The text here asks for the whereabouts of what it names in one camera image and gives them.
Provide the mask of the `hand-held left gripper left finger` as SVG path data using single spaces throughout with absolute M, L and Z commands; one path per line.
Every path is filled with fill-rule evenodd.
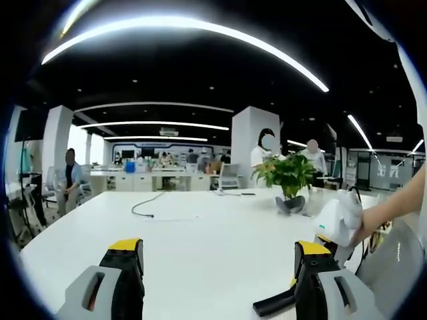
M 121 240 L 66 288 L 55 318 L 141 319 L 144 296 L 143 241 Z

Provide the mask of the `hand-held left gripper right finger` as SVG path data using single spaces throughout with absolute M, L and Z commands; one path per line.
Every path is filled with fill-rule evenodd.
M 297 319 L 383 319 L 373 292 L 318 243 L 295 243 Z

